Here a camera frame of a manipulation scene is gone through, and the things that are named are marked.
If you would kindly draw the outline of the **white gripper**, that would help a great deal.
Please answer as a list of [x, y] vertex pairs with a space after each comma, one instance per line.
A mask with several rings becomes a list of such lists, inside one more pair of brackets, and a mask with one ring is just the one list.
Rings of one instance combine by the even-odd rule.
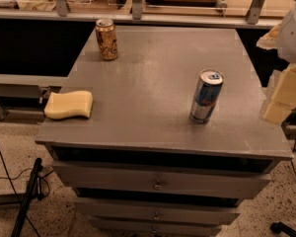
[[[278, 56], [290, 63], [296, 63], [296, 4], [284, 17], [259, 38], [257, 47], [277, 49]], [[296, 64], [290, 64], [278, 78], [262, 118], [268, 122], [282, 124], [296, 108]]]

